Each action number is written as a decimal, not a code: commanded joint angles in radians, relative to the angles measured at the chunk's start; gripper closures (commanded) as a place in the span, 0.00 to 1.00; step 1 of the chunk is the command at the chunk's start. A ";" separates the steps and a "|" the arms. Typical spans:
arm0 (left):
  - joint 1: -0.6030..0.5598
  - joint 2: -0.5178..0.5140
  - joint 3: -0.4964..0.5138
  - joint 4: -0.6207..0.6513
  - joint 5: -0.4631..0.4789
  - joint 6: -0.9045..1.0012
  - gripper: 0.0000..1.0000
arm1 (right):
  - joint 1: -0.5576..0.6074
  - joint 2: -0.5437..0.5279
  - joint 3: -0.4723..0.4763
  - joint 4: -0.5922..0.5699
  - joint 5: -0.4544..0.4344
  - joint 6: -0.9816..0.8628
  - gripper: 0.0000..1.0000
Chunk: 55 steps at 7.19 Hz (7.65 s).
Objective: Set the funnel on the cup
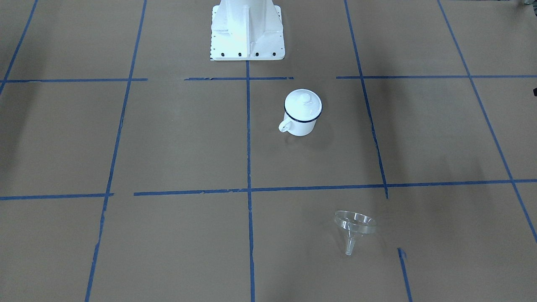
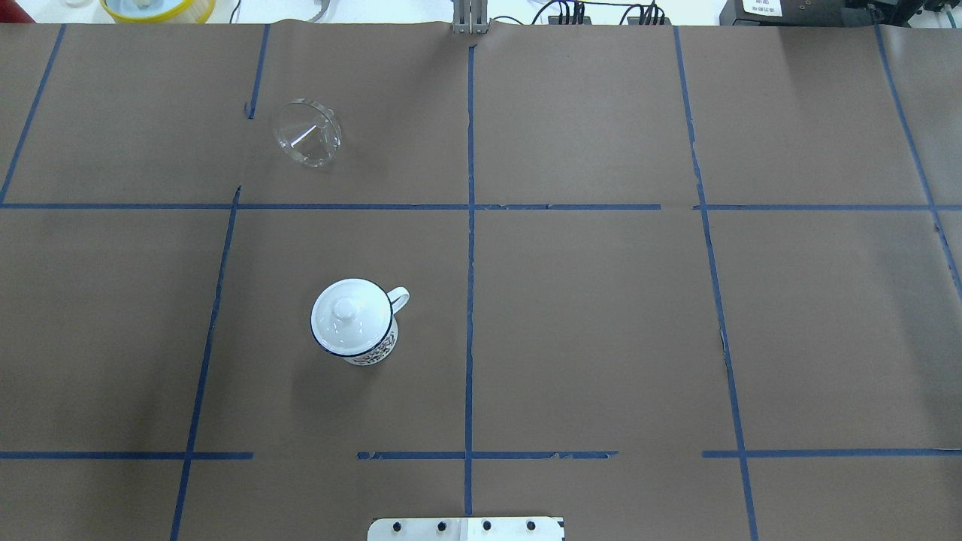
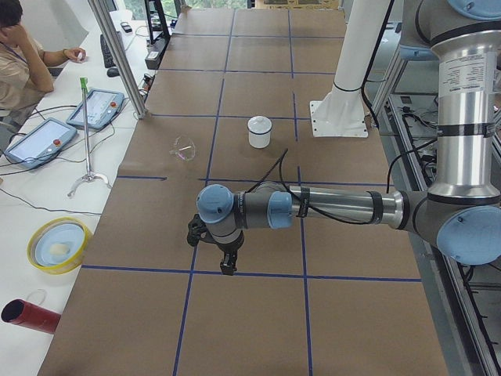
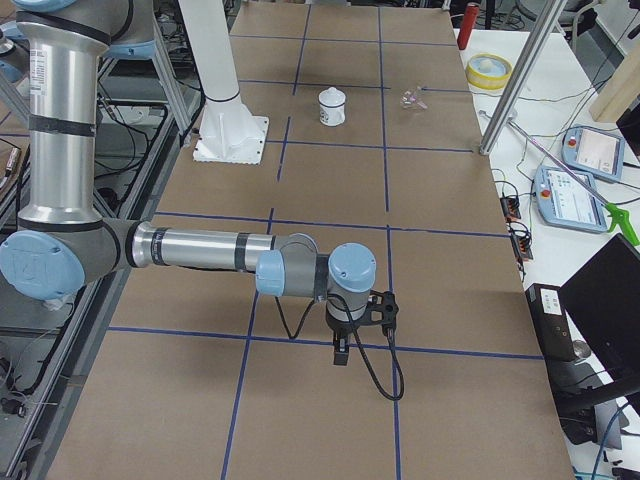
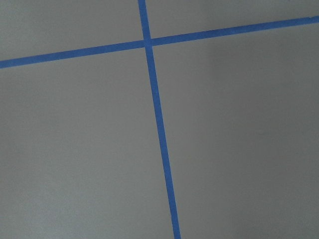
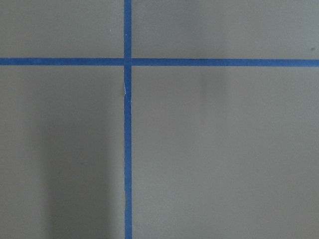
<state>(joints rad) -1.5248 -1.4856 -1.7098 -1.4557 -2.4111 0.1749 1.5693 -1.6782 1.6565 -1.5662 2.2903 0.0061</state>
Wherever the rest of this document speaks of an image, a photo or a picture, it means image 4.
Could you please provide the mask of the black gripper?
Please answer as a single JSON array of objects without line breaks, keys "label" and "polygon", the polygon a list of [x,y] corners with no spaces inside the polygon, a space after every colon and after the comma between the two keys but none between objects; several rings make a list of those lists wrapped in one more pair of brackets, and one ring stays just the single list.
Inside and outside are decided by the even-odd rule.
[{"label": "black gripper", "polygon": [[333,364],[347,366],[349,360],[349,337],[353,332],[348,321],[341,321],[332,315],[327,316],[327,325],[333,332]]}]

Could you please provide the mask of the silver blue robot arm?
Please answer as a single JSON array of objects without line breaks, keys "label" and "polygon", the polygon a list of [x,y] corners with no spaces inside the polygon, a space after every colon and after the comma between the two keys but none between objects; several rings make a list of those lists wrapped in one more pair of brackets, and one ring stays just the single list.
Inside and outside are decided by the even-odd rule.
[{"label": "silver blue robot arm", "polygon": [[257,291],[324,302],[334,361],[371,320],[376,260],[358,243],[329,254],[304,235],[160,228],[103,217],[93,205],[99,60],[111,47],[155,45],[149,1],[20,1],[30,46],[30,200],[1,246],[20,293],[54,300],[126,267],[179,266],[254,275]]}]

